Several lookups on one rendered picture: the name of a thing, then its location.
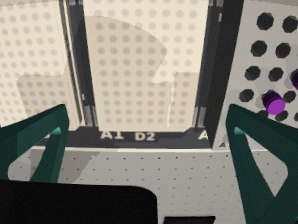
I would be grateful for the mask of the grey tube cooling block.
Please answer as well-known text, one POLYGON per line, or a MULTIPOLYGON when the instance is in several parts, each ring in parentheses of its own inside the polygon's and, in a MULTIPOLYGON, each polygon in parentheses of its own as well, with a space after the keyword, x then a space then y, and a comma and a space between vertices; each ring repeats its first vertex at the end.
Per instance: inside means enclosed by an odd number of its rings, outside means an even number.
POLYGON ((224 0, 203 122, 211 150, 230 151, 225 125, 230 104, 298 129, 298 90, 290 80, 296 69, 298 0, 224 0), (265 109, 267 90, 285 101, 280 114, 265 109))

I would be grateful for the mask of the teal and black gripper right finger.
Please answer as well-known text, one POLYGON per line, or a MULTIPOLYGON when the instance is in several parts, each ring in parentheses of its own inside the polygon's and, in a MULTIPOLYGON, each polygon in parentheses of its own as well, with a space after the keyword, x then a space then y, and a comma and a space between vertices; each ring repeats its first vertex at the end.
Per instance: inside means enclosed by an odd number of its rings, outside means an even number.
POLYGON ((298 129, 236 104, 229 105, 225 125, 246 224, 295 224, 298 129), (287 167, 287 178, 275 197, 254 160, 245 134, 287 167))

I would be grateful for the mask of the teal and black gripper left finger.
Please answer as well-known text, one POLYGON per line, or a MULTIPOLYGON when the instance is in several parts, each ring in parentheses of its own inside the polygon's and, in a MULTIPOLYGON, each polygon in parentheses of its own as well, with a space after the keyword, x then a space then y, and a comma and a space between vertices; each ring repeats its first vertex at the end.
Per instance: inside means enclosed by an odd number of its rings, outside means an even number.
POLYGON ((10 164, 52 132, 30 181, 57 183, 69 125, 66 105, 59 104, 27 119, 1 127, 0 179, 10 180, 10 164))

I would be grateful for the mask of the beige well plate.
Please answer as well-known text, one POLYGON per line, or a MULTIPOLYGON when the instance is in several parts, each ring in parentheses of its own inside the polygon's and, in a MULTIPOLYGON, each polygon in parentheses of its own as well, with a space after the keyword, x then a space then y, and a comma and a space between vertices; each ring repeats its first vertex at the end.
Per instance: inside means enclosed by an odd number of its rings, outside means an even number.
POLYGON ((0 125, 65 104, 86 125, 68 0, 0 0, 0 125))
POLYGON ((192 126, 209 0, 83 0, 99 131, 192 126))

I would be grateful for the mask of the grey perforated base plate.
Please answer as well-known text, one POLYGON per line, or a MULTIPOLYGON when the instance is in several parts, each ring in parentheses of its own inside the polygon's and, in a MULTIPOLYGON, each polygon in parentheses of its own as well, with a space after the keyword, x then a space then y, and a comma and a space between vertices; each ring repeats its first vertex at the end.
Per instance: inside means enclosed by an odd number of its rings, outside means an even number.
MULTIPOLYGON (((30 181, 45 149, 10 164, 10 180, 30 181)), ((276 196, 288 171, 269 151, 251 151, 276 196)), ((165 216, 215 216, 213 224, 246 224, 231 152, 97 152, 65 150, 57 183, 145 187, 165 216)))

